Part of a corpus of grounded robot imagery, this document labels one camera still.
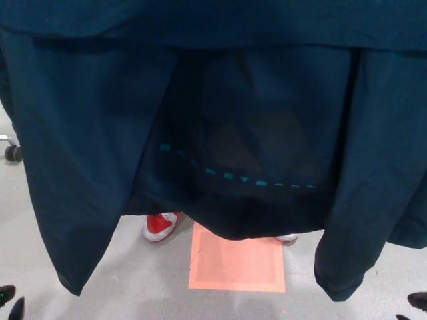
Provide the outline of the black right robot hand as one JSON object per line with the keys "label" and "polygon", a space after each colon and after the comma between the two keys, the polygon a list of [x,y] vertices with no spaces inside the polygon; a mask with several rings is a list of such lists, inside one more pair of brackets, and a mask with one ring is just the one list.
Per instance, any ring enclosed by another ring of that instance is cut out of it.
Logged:
{"label": "black right robot hand", "polygon": [[407,296],[409,304],[423,312],[427,312],[427,292],[411,293]]}

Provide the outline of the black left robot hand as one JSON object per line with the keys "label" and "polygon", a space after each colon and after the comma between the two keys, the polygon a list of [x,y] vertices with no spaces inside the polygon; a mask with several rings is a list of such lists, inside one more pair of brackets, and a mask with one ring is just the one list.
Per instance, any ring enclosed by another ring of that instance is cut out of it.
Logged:
{"label": "black left robot hand", "polygon": [[[4,285],[0,288],[0,307],[4,307],[10,302],[16,294],[16,287],[14,285]],[[24,320],[25,314],[25,298],[20,297],[12,307],[8,320]]]}

